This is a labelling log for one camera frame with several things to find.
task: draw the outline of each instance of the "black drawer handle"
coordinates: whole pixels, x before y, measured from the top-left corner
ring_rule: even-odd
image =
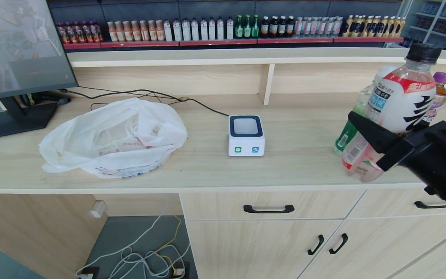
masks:
[[[336,254],[338,251],[340,251],[340,249],[342,249],[342,247],[345,245],[345,243],[347,243],[348,240],[348,236],[346,233],[342,233],[342,244],[340,244],[340,246],[338,246],[338,248],[336,250],[333,249],[329,249],[329,253],[334,255]]]
[[[312,251],[311,249],[309,249],[307,251],[307,253],[312,256],[314,255],[315,252],[317,252],[317,250],[321,247],[322,243],[324,242],[324,237],[322,234],[318,235],[317,238],[319,239],[319,243],[317,244],[316,248],[314,249],[314,251]]]
[[[415,201],[414,205],[416,205],[417,208],[422,208],[422,209],[446,208],[446,205],[425,205],[422,201]]]
[[[293,208],[293,205],[285,205],[284,210],[276,210],[276,211],[254,210],[252,208],[252,205],[244,205],[244,211],[247,213],[290,213],[294,210],[295,210],[295,208]]]

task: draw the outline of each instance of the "monitor screen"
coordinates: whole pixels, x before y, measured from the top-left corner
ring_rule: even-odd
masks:
[[[0,98],[75,86],[46,0],[0,0]]]

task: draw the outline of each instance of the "green bottle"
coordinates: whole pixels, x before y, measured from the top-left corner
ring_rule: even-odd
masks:
[[[242,27],[242,16],[237,15],[237,23],[235,24],[235,37],[237,39],[242,39],[244,33],[244,28]]]
[[[258,17],[259,16],[257,14],[254,15],[254,23],[252,25],[252,35],[251,35],[253,39],[257,39],[257,37],[259,37],[259,26],[257,23]]]
[[[245,15],[245,25],[244,25],[244,37],[246,39],[249,39],[251,37],[251,16],[246,14]]]

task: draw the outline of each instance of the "red label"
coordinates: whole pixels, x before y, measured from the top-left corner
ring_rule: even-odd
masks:
[[[404,94],[410,94],[414,92],[426,91],[435,87],[435,82],[430,81],[428,83],[422,83],[421,81],[411,81],[410,79],[401,78],[399,76],[390,73],[384,77],[389,81],[396,81],[404,89]]]

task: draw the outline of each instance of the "white cable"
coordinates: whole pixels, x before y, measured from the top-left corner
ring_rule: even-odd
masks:
[[[144,231],[134,242],[132,242],[131,244],[129,244],[129,245],[127,245],[127,246],[125,246],[125,247],[123,247],[122,249],[120,249],[120,250],[118,250],[117,252],[113,252],[113,253],[109,253],[109,254],[105,254],[105,255],[103,255],[103,256],[99,256],[98,258],[96,258],[92,263],[89,263],[88,265],[85,265],[84,267],[82,267],[81,269],[79,269],[79,270],[77,270],[77,272],[75,273],[75,276],[77,277],[77,278],[80,278],[80,276],[79,276],[79,272],[81,272],[84,268],[86,268],[86,267],[89,267],[89,266],[91,266],[91,265],[93,265],[95,262],[97,262],[100,258],[105,258],[105,257],[109,257],[109,256],[113,256],[114,254],[117,254],[117,253],[120,253],[120,262],[118,262],[118,264],[115,266],[115,268],[113,268],[113,271],[111,272],[111,274],[110,274],[110,276],[108,277],[108,279],[113,279],[113,276],[125,265],[125,264],[134,264],[133,265],[133,267],[131,267],[130,269],[129,269],[129,271],[127,271],[122,277],[120,277],[119,279],[123,279],[125,276],[127,276],[127,274],[129,274],[129,272],[131,272],[139,263],[144,263],[144,268],[143,268],[143,270],[144,270],[144,278],[147,278],[146,277],[146,269],[147,269],[147,271],[149,271],[149,274],[151,274],[151,276],[155,276],[155,277],[159,277],[159,278],[163,278],[163,277],[166,277],[166,276],[168,276],[168,274],[169,274],[169,270],[173,267],[173,265],[177,262],[177,261],[179,261],[179,260],[181,260],[186,254],[187,254],[187,252],[189,251],[189,248],[190,248],[190,243],[189,243],[189,245],[187,246],[187,249],[185,250],[185,252],[182,254],[182,255],[180,255],[180,252],[178,251],[178,249],[174,246],[174,245],[166,245],[166,246],[164,246],[164,247],[160,247],[160,248],[158,248],[156,251],[149,251],[149,252],[147,252],[146,253],[146,256],[145,257],[143,257],[142,255],[140,255],[140,254],[138,254],[138,253],[133,253],[133,250],[132,250],[132,245],[134,245],[136,242],[138,242],[138,240],[140,240],[147,232],[149,232],[152,228],[154,228],[154,225],[158,222],[158,220],[159,220],[159,218],[161,218],[161,216],[163,215],[163,213],[165,213],[165,210],[166,210],[166,208],[168,207],[168,204],[170,203],[170,199],[171,198],[169,198],[168,199],[168,201],[166,202],[166,205],[165,205],[165,207],[163,208],[163,210],[161,211],[161,214],[159,214],[158,215],[158,217],[156,218],[156,220],[154,220],[154,222],[153,222],[153,224],[146,230],[146,231]],[[167,248],[167,247],[172,247],[173,249],[175,249],[175,252],[178,254],[178,258],[176,259],[176,260],[174,260],[173,262],[172,262],[172,264],[171,265],[168,265],[168,263],[166,262],[166,260],[163,258],[163,257],[160,257],[160,256],[158,256],[157,255],[157,253],[159,252],[159,251],[161,251],[162,249],[165,249],[165,248]],[[128,254],[127,256],[125,256],[125,257],[123,257],[123,253],[124,253],[124,251],[126,250],[126,249],[130,249],[130,254]],[[166,269],[165,270],[163,270],[162,272],[158,272],[158,273],[154,273],[154,272],[152,272],[151,271],[151,269],[149,268],[149,266],[147,265],[147,261],[146,261],[146,259],[147,258],[149,258],[150,256],[152,256],[152,255],[155,255],[156,257],[159,257],[159,258],[161,258],[162,260],[163,260],[163,262],[165,263],[165,265],[166,265]],[[131,256],[138,256],[140,259],[138,259],[138,260],[136,260],[136,261],[129,261],[129,258],[131,257]]]

